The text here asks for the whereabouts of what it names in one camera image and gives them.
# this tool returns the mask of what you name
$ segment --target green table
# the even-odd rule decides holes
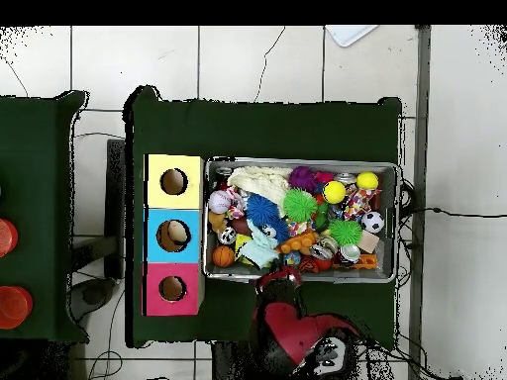
[[[70,131],[84,92],[55,99],[0,97],[0,218],[17,228],[17,247],[0,258],[0,285],[26,288],[27,319],[0,338],[86,341],[66,311],[71,275]]]
[[[143,317],[143,156],[145,153],[335,159],[397,162],[401,103],[346,102],[302,105],[163,102],[140,87],[125,105],[127,178],[127,344],[146,340],[245,340],[255,303],[254,287],[206,280],[205,299],[194,317]],[[305,283],[309,312],[350,317],[386,348],[394,340],[394,282]]]

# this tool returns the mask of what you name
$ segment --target dark green cloth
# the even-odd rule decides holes
[[[400,101],[378,104],[228,104],[203,100],[163,102],[150,87],[133,102],[134,272],[133,340],[248,338],[254,287],[207,279],[205,299],[194,317],[143,317],[143,155],[211,156],[397,162]],[[346,284],[308,282],[309,312],[350,317],[387,348],[394,338],[394,282]]]
[[[70,275],[70,130],[84,92],[55,99],[0,97],[0,218],[17,228],[17,247],[0,258],[0,285],[26,288],[27,319],[0,338],[85,341],[66,311]]]

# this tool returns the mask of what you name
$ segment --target orange cup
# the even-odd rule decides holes
[[[18,231],[11,222],[0,219],[0,257],[10,252],[18,243]]]
[[[0,330],[18,327],[30,314],[34,301],[22,287],[0,287]]]

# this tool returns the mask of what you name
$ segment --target soccer ball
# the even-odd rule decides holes
[[[360,225],[363,229],[371,234],[377,234],[384,227],[384,221],[379,213],[376,211],[370,211],[360,219]]]

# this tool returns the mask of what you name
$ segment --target green spiky ball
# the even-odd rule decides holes
[[[283,211],[294,222],[304,223],[317,211],[317,200],[302,189],[289,189],[283,199]]]
[[[350,220],[333,220],[329,223],[329,232],[340,246],[358,244],[362,236],[359,223]]]

